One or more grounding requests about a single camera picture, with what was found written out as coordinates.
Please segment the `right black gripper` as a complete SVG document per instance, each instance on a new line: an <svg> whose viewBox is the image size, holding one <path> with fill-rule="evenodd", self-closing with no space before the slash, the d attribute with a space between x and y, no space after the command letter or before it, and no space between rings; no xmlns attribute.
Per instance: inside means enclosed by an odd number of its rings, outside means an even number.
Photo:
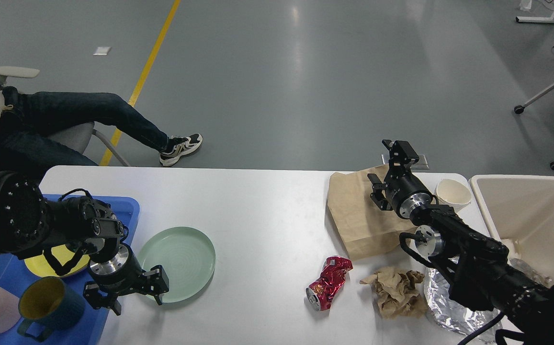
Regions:
<svg viewBox="0 0 554 345"><path fill-rule="evenodd" d="M371 182L371 200L380 210L393 210L398 217L421 220L434 195L411 172L420 157L406 140L383 139L388 149L388 171L384 183L376 174L367 174Z"/></svg>

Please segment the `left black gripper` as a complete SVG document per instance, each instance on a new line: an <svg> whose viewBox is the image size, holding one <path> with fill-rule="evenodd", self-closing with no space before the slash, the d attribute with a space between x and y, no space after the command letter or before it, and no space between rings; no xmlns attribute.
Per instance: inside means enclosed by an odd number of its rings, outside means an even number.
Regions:
<svg viewBox="0 0 554 345"><path fill-rule="evenodd" d="M102 256L97 253L89 258L92 281L84 284L83 297L93 309L105 308L121 316L118 297L130 293L152 296L159 306L163 305L170 283L162 265L144 272L128 244L118 244L114 256L104 262L99 262Z"/></svg>

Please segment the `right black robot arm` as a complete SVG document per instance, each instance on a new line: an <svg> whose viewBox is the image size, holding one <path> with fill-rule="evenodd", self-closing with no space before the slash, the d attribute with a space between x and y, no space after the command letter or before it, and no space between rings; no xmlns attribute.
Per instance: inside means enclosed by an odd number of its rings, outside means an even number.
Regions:
<svg viewBox="0 0 554 345"><path fill-rule="evenodd" d="M467 225L452 206L413 175L419 156L405 140L382 140L390 153L384 179L368 174L371 200L409 220L415 233L399 234L399 245L410 257L434 268L447 280L448 296L472 311L499 310L497 317L467 336L467 344L509 319L516 331L498 329L498 345L508 339L523 345L554 345L554 285L543 286L508 264L508 248Z"/></svg>

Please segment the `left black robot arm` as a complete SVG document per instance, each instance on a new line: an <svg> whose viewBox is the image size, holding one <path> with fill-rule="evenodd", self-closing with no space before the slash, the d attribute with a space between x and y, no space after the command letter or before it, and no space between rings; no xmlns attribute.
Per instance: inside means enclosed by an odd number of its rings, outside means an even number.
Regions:
<svg viewBox="0 0 554 345"><path fill-rule="evenodd" d="M43 256L58 276L67 274L84 255L91 280L83 290L95 309L121 314L121 296L152 296L158 305L169 291L165 269L141 268L124 240L129 229L111 205L91 196L71 193L50 201L25 175L0 172L0 254L20 260Z"/></svg>

